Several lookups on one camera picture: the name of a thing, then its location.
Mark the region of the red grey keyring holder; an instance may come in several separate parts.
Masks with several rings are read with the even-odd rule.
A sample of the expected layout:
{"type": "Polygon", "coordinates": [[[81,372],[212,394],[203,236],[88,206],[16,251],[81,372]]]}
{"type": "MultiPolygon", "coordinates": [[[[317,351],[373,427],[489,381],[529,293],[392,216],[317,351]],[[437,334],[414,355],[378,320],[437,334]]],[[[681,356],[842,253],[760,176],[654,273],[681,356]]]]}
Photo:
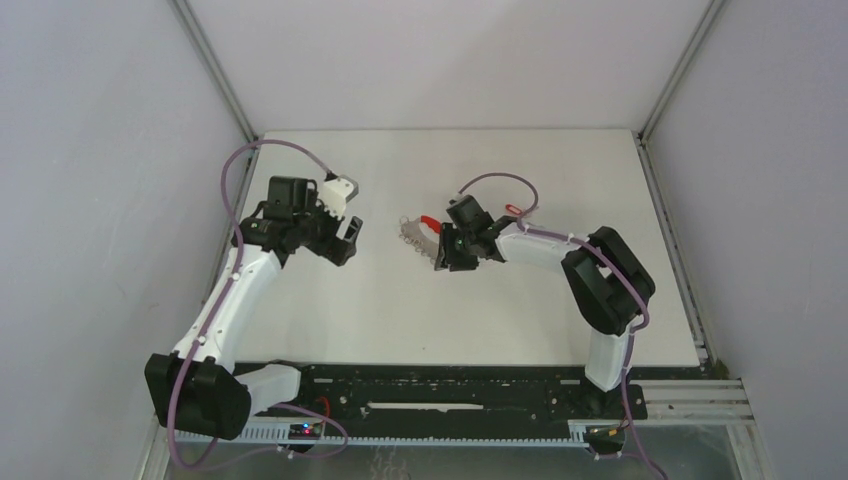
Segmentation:
{"type": "Polygon", "coordinates": [[[434,261],[438,255],[441,222],[428,215],[402,217],[399,237],[417,253],[434,261]]]}

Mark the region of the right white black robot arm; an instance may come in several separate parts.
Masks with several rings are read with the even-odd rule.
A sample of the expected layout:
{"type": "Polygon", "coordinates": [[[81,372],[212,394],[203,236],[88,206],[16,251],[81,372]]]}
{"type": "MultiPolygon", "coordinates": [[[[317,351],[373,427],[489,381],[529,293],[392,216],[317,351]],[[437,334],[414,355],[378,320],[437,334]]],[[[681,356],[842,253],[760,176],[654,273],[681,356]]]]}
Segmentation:
{"type": "Polygon", "coordinates": [[[446,210],[435,268],[472,271],[483,260],[532,265],[562,273],[578,311],[591,328],[581,392],[585,411],[606,418],[622,403],[618,388],[632,357],[637,318],[646,319],[653,278],[621,235],[603,226],[585,238],[521,226],[514,216],[494,219],[471,195],[446,210]]]}

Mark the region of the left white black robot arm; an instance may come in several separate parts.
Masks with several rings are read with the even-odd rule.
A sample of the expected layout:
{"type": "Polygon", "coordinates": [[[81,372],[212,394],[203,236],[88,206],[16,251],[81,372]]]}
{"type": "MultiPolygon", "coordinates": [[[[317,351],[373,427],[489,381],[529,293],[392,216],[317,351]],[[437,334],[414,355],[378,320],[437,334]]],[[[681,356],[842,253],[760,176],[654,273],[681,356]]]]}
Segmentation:
{"type": "Polygon", "coordinates": [[[354,180],[335,174],[322,183],[270,179],[266,200],[234,231],[208,305],[171,353],[147,361],[145,380],[161,426],[233,440],[250,417],[277,404],[292,416],[312,411],[316,390],[297,367],[270,362],[237,374],[236,350],[259,301],[299,249],[336,266],[355,255],[362,220],[339,228],[358,190],[354,180]]]}

